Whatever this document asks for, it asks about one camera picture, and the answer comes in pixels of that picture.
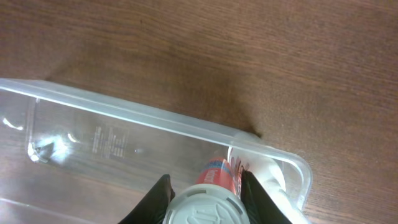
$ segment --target clear plastic container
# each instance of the clear plastic container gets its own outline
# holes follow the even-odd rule
[[[176,193],[228,149],[271,158],[291,205],[312,172],[252,134],[37,80],[0,79],[0,223],[117,223],[170,174]]]

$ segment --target toothpaste tube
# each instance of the toothpaste tube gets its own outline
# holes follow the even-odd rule
[[[234,183],[234,176],[226,159],[216,157],[207,163],[203,172],[200,174],[195,184],[214,184],[228,189],[236,195],[237,191]]]

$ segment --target white plastic piece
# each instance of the white plastic piece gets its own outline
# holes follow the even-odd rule
[[[232,167],[233,170],[241,169],[239,165],[253,173],[261,186],[276,204],[279,210],[293,223],[309,223],[304,215],[294,209],[286,195],[286,184],[282,170],[275,160],[266,157],[256,157],[242,150],[228,149],[228,162],[240,161]]]
[[[167,208],[164,224],[249,224],[240,201],[229,190],[213,184],[196,184],[176,196]]]

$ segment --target brown wooden surface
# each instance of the brown wooden surface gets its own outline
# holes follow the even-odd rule
[[[314,223],[398,220],[398,2],[0,2],[0,76],[258,133],[313,170]]]

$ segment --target toothpaste tube cap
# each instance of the toothpaste tube cap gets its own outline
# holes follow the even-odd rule
[[[176,196],[167,207],[163,224],[249,224],[240,199],[214,184],[196,184]]]

